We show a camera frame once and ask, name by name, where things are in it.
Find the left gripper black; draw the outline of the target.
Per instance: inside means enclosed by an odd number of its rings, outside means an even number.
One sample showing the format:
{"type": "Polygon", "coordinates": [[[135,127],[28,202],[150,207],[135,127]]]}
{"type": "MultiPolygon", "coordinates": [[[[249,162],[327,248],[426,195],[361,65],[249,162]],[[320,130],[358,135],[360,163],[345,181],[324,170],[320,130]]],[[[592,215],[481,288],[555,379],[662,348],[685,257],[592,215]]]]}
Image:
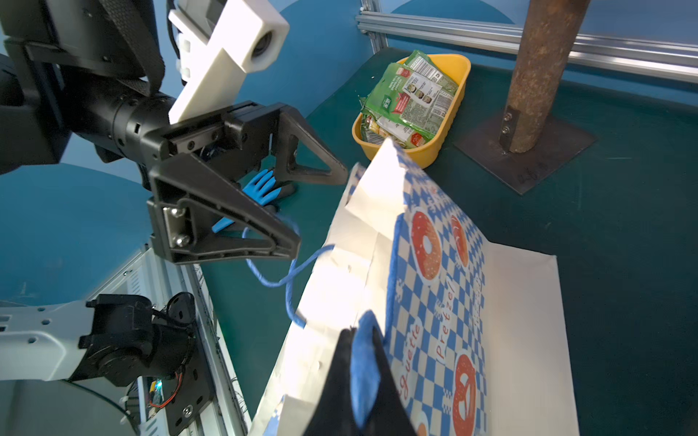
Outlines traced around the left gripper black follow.
{"type": "Polygon", "coordinates": [[[174,102],[118,81],[70,81],[65,121],[103,163],[138,166],[151,187],[150,245],[161,258],[175,265],[295,258],[300,236],[268,208],[283,189],[277,181],[343,185],[345,165],[290,105],[246,102],[171,123],[174,102]],[[261,169],[271,152],[276,176],[261,169]],[[206,165],[160,165],[184,154],[206,165]],[[322,167],[302,165],[298,154],[322,167]]]}

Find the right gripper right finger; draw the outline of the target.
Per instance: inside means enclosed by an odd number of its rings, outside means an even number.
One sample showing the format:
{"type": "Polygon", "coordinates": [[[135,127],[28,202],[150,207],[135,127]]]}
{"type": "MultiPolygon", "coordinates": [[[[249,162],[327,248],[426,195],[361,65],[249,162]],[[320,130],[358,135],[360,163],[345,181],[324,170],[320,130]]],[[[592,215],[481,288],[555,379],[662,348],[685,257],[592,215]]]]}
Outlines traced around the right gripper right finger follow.
{"type": "Polygon", "coordinates": [[[385,355],[383,338],[378,329],[373,332],[374,354],[380,372],[380,383],[376,401],[370,413],[370,434],[383,435],[416,435],[416,431],[399,398],[396,384],[385,355]]]}

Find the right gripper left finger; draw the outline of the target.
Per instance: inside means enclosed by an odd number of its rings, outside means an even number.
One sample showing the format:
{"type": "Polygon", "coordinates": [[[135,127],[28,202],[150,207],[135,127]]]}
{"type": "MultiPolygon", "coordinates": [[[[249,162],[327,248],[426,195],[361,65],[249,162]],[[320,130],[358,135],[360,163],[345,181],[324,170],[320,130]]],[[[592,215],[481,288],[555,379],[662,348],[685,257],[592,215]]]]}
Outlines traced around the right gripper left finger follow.
{"type": "Polygon", "coordinates": [[[359,435],[350,394],[350,363],[355,329],[340,332],[320,399],[304,435],[359,435]]]}

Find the blue checkered pretzel paper bag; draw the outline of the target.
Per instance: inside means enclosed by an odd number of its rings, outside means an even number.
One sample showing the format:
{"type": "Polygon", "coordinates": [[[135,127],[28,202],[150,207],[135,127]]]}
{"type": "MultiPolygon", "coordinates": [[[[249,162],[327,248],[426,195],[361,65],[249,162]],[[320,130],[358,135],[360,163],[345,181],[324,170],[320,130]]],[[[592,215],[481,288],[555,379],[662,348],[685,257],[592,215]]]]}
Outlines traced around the blue checkered pretzel paper bag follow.
{"type": "Polygon", "coordinates": [[[416,435],[578,434],[556,258],[488,241],[398,145],[353,168],[308,270],[252,434],[304,435],[345,329],[360,434],[374,329],[416,435]]]}

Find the green condiment packet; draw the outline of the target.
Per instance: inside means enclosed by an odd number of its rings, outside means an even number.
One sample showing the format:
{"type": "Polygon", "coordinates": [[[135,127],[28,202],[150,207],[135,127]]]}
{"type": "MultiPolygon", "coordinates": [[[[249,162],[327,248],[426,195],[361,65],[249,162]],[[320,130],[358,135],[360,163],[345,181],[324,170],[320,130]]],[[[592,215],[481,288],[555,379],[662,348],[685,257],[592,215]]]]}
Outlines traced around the green condiment packet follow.
{"type": "Polygon", "coordinates": [[[361,100],[360,132],[367,143],[386,138],[404,149],[432,141],[445,121],[458,83],[416,50],[405,63],[390,64],[372,92],[361,100]]]}

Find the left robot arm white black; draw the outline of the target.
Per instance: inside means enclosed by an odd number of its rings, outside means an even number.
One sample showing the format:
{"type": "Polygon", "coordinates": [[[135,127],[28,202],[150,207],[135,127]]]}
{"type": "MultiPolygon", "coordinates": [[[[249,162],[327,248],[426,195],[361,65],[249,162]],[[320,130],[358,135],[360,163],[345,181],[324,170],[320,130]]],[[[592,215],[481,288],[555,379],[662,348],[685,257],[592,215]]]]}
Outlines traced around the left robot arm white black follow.
{"type": "MultiPolygon", "coordinates": [[[[151,193],[151,247],[181,265],[296,258],[300,237],[239,180],[268,156],[279,182],[341,185],[347,170],[292,106],[237,103],[245,78],[278,58],[289,32],[267,1],[167,5],[185,86],[160,90],[165,62],[149,1],[5,1],[1,25],[1,170],[55,165],[81,136],[100,159],[137,164],[151,193]]],[[[199,286],[156,310],[141,295],[10,307],[1,312],[1,377],[80,387],[167,379],[161,403],[140,394],[138,435],[165,421],[247,432],[199,286]]]]}

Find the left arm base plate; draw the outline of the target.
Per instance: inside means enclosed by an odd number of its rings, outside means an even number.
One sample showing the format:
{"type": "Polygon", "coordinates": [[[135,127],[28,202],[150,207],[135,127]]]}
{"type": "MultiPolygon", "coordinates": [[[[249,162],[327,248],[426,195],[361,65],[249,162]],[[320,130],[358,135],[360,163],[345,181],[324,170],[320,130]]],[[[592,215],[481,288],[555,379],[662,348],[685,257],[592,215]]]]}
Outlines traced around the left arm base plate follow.
{"type": "Polygon", "coordinates": [[[174,378],[155,380],[147,388],[147,412],[164,418],[165,435],[179,435],[214,399],[214,385],[205,354],[196,350],[174,378]]]}

